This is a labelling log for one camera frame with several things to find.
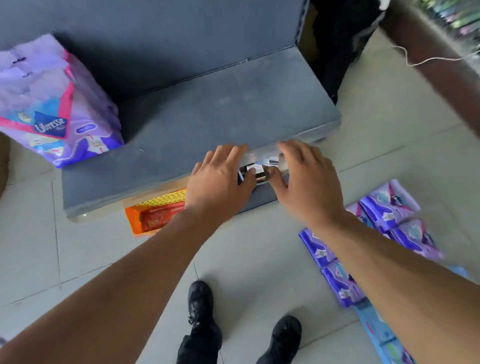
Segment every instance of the person's left hand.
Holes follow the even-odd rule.
[[[218,146],[195,164],[187,183],[185,211],[220,226],[244,207],[256,186],[255,169],[238,185],[238,170],[248,145]]]

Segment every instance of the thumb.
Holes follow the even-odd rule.
[[[277,167],[269,167],[268,172],[270,173],[269,181],[273,190],[275,191],[276,196],[279,200],[283,199],[287,194],[288,189],[280,170]]]
[[[250,168],[243,178],[243,182],[240,185],[242,191],[250,196],[253,189],[257,185],[257,179],[255,178],[255,168]]]

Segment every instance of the person's left arm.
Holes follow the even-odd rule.
[[[189,178],[185,210],[5,344],[0,364],[134,364],[202,244],[247,203],[254,173],[237,183],[247,148],[208,152]]]

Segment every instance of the yellow dotted pattern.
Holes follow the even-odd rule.
[[[163,205],[175,204],[177,202],[185,201],[186,193],[187,193],[186,189],[178,190],[175,192],[171,192],[169,194],[164,194],[162,196],[152,198],[151,200],[142,202],[137,206],[163,206]]]

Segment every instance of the black pants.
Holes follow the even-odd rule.
[[[209,327],[194,327],[180,344],[177,364],[216,364],[219,344]]]

